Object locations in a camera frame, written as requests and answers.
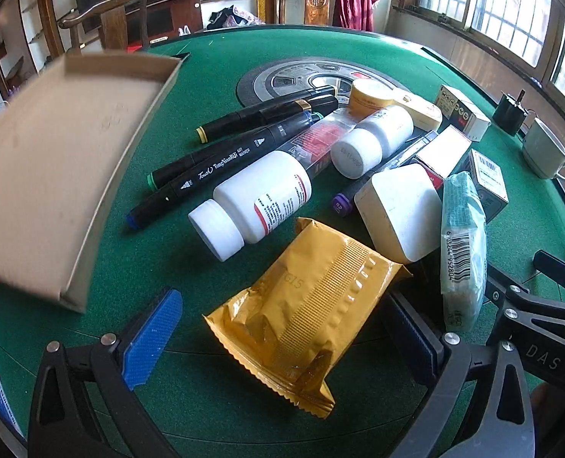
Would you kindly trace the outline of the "teal tissue pack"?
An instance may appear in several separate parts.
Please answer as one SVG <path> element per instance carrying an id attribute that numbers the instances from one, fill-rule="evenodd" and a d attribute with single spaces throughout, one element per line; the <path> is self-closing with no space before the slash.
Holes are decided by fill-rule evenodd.
<path id="1" fill-rule="evenodd" d="M 486 217 L 471 175 L 444 182 L 441 295 L 446 329 L 467 332 L 479 316 L 487 282 Z"/>

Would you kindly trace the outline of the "white blue medicine box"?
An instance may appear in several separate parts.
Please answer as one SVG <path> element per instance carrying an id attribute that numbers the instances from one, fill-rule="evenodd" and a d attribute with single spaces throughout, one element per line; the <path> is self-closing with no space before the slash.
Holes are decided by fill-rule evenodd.
<path id="1" fill-rule="evenodd" d="M 465 153 L 456 172 L 468 172 L 473 180 L 486 222 L 493 221 L 509 204 L 501 168 L 475 149 Z"/>

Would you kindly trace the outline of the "yellow foil snack packet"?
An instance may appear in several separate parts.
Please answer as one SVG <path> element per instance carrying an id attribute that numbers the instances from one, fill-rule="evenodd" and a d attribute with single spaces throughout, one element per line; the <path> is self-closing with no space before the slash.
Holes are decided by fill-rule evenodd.
<path id="1" fill-rule="evenodd" d="M 326 419 L 335 405 L 327 375 L 389 288 L 410 272 L 317 220 L 299 218 L 296 229 L 269 269 L 205 321 L 260 382 Z"/>

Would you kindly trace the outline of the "white rounded plastic case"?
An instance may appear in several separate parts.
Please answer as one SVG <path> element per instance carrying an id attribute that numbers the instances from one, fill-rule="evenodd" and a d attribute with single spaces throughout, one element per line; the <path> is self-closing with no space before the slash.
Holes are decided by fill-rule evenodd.
<path id="1" fill-rule="evenodd" d="M 354 196 L 374 249 L 400 264 L 439 248 L 442 202 L 423 166 L 374 174 Z"/>

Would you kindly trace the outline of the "black marker blue cap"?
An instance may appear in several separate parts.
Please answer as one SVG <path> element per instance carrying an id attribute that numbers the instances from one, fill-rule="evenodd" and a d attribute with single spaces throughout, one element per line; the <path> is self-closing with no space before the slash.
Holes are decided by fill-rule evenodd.
<path id="1" fill-rule="evenodd" d="M 203 161 L 199 163 L 159 190 L 152 191 L 150 197 L 147 197 L 139 205 L 134 207 L 126 215 L 126 221 L 130 229 L 134 229 L 135 231 L 144 229 L 144 227 L 148 226 L 151 222 L 180 205 L 189 194 L 200 189 L 204 184 L 234 174 L 240 171 L 240 169 L 245 168 L 245 166 L 249 166 L 252 162 L 256 161 L 256 159 L 276 149 L 262 154 L 248 154 L 235 161 L 224 162 L 222 166 L 214 161 Z"/>

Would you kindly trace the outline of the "white red long box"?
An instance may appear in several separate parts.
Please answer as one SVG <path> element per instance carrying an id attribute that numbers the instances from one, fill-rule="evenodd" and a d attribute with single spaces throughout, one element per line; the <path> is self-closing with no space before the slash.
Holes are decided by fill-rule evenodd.
<path id="1" fill-rule="evenodd" d="M 472 141 L 468 137 L 450 125 L 422 148 L 410 163 L 423 166 L 433 187 L 439 190 L 471 144 Z"/>

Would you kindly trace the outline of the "black marker purple cap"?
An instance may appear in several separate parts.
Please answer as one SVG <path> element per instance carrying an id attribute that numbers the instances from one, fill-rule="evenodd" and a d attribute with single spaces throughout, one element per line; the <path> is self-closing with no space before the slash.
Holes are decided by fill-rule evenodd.
<path id="1" fill-rule="evenodd" d="M 389 159 L 378 164 L 375 168 L 367 171 L 359 179 L 345 186 L 342 191 L 332 198 L 330 206 L 332 210 L 340 217 L 348 216 L 354 211 L 354 196 L 355 194 L 369 181 L 369 179 L 377 173 L 388 171 L 388 169 L 396 169 L 399 166 L 408 164 L 415 155 L 431 143 L 439 134 L 435 131 L 429 131 L 422 137 L 413 137 L 412 144 L 404 150 L 394 154 Z"/>

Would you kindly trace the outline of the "black marker green cap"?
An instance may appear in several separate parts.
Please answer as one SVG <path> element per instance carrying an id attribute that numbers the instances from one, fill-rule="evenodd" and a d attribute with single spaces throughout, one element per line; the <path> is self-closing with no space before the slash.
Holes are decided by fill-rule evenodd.
<path id="1" fill-rule="evenodd" d="M 155 169 L 147 176 L 149 188 L 151 191 L 159 190 L 203 161 L 214 161 L 222 166 L 224 162 L 235 161 L 248 154 L 262 154 L 276 149 L 305 131 L 313 123 L 334 112 L 339 106 L 338 99 L 333 94 L 317 96 L 307 103 L 312 106 L 311 110 L 229 137 Z"/>

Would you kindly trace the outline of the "large white pill bottle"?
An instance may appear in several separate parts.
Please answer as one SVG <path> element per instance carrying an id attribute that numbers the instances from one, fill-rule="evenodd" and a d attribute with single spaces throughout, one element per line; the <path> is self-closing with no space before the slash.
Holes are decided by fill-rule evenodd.
<path id="1" fill-rule="evenodd" d="M 226 261 L 271 234 L 311 194 L 302 164 L 291 154 L 273 151 L 218 184 L 188 219 L 216 258 Z"/>

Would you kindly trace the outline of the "white cube box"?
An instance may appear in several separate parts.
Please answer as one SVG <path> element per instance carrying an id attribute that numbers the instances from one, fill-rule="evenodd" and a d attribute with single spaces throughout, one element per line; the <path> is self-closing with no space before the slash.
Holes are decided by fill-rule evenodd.
<path id="1" fill-rule="evenodd" d="M 472 142 L 481 142 L 490 125 L 489 118 L 460 90 L 442 85 L 435 105 L 443 116 Z"/>

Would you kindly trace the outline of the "cream cartoon case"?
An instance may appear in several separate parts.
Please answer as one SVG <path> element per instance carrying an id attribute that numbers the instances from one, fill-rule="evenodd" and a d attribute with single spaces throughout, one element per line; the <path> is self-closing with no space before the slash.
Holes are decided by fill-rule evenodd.
<path id="1" fill-rule="evenodd" d="M 392 91 L 392 98 L 396 105 L 402 106 L 410 113 L 416 127 L 423 130 L 438 130 L 441 126 L 443 113 L 437 105 L 400 88 Z"/>

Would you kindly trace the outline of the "cardboard tray box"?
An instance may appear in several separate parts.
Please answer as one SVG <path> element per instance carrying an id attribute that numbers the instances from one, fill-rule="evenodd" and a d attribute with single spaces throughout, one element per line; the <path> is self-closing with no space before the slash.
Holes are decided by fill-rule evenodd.
<path id="1" fill-rule="evenodd" d="M 67 54 L 0 114 L 0 282 L 76 312 L 133 153 L 181 61 Z"/>

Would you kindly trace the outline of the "small white pill bottle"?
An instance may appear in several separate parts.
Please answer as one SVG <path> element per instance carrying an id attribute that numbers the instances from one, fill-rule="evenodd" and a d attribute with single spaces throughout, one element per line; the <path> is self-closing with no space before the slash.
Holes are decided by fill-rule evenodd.
<path id="1" fill-rule="evenodd" d="M 335 169 L 359 179 L 394 154 L 412 135 L 413 119 L 399 105 L 389 105 L 360 121 L 331 148 Z"/>

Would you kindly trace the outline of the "black marker yellow cap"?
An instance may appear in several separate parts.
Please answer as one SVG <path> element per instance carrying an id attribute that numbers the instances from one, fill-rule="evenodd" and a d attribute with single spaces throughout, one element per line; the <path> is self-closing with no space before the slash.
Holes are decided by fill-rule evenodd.
<path id="1" fill-rule="evenodd" d="M 247 106 L 196 129 L 201 144 L 218 141 L 230 135 L 244 134 L 301 112 L 327 116 L 339 108 L 333 86 L 308 88 Z"/>

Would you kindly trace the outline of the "yellow round tin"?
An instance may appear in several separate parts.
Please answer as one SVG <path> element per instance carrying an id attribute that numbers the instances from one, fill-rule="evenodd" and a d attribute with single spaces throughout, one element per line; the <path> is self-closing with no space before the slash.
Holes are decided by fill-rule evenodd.
<path id="1" fill-rule="evenodd" d="M 391 105 L 395 92 L 394 86 L 371 79 L 356 79 L 349 92 L 349 111 L 356 117 L 365 118 Z"/>

